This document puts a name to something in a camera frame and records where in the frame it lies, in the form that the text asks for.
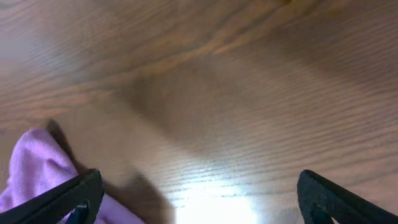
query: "wooden surface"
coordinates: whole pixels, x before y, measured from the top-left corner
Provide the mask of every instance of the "wooden surface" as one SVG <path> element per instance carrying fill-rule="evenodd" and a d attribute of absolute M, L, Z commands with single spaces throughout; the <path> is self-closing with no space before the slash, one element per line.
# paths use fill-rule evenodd
<path fill-rule="evenodd" d="M 397 19 L 393 0 L 2 0 L 1 186 L 54 118 L 147 223 L 303 223 L 303 169 L 398 213 Z"/>

